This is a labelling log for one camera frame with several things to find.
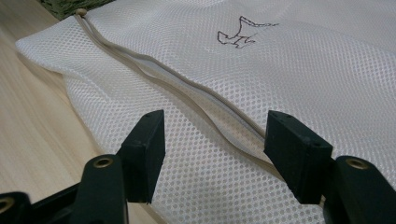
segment mesh laundry bag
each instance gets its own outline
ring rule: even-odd
[[[318,206],[298,204],[270,166],[245,155],[268,162],[261,130],[280,110],[333,144],[334,157],[371,161],[396,188],[395,15],[385,1],[117,1],[86,19],[119,52],[137,53],[127,57],[134,66],[73,17],[17,47],[64,74],[104,152],[164,109],[152,206],[166,221],[320,223]]]

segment wooden surface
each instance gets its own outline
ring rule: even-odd
[[[0,193],[24,191],[32,203],[79,182],[102,152],[67,98],[62,75],[30,63],[15,41],[53,24],[35,0],[0,1]],[[162,222],[129,204],[131,223]]]

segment metal rivet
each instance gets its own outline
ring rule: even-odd
[[[369,165],[367,165],[366,162],[360,161],[357,159],[346,159],[346,163],[353,168],[360,169],[360,170],[366,170],[369,168]]]
[[[0,214],[6,212],[12,205],[14,205],[15,200],[11,197],[0,199]]]
[[[95,161],[93,163],[93,166],[96,168],[104,168],[104,167],[111,165],[111,163],[113,163],[113,159],[104,157],[104,158],[101,158],[101,159]]]

